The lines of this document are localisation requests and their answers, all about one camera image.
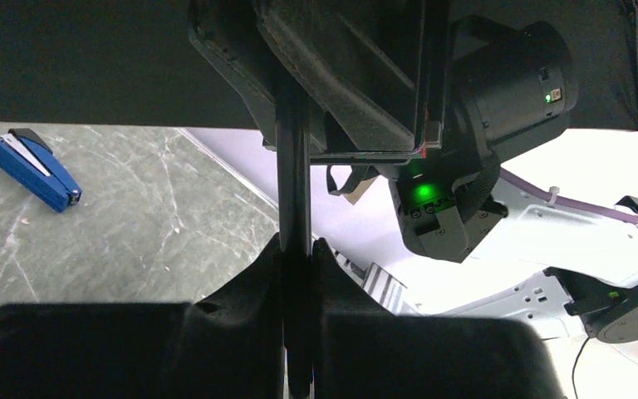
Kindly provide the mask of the beige folding umbrella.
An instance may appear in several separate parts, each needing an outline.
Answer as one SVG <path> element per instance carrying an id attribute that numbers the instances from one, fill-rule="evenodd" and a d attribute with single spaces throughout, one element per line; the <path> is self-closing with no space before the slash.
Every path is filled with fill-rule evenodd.
<path id="1" fill-rule="evenodd" d="M 569 127 L 638 131 L 638 1 L 0 1 L 0 122 L 256 128 L 277 157 L 283 392 L 317 397 L 310 168 L 344 195 L 439 144 L 471 15 L 551 24 Z"/>

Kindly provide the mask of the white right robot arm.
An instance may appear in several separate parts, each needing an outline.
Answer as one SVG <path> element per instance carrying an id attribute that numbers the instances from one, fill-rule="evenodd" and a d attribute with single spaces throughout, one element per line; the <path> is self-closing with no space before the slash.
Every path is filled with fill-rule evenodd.
<path id="1" fill-rule="evenodd" d="M 546 22 L 513 29 L 478 15 L 452 26 L 450 39 L 461 36 L 483 46 L 452 63 L 439 144 L 388 174 L 405 247 L 453 264 L 534 267 L 449 317 L 511 318 L 543 338 L 638 341 L 638 199 L 602 207 L 503 168 L 569 126 L 578 89 L 567 44 Z"/>

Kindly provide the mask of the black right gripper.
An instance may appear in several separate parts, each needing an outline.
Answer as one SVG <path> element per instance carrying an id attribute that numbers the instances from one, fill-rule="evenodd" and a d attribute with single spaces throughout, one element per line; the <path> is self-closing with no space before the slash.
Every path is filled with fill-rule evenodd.
<path id="1" fill-rule="evenodd" d="M 472 15 L 455 32 L 483 46 L 453 66 L 439 144 L 394 168 L 388 185 L 405 247 L 460 263 L 509 216 L 493 196 L 503 162 L 563 133 L 577 81 L 564 38 L 547 22 L 512 29 Z"/>

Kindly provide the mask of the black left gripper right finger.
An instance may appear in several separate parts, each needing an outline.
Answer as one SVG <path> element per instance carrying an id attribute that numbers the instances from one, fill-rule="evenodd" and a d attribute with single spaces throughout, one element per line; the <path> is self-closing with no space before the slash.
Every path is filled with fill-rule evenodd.
<path id="1" fill-rule="evenodd" d="M 507 319 L 395 315 L 312 249 L 319 398 L 560 398 L 551 358 Z"/>

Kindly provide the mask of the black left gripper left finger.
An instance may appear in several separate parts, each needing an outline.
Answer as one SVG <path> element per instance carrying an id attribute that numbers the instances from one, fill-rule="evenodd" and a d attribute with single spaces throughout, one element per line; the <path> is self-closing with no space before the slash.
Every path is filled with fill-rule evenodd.
<path id="1" fill-rule="evenodd" d="M 281 397 L 278 247 L 195 303 L 1 305 L 0 398 Z"/>

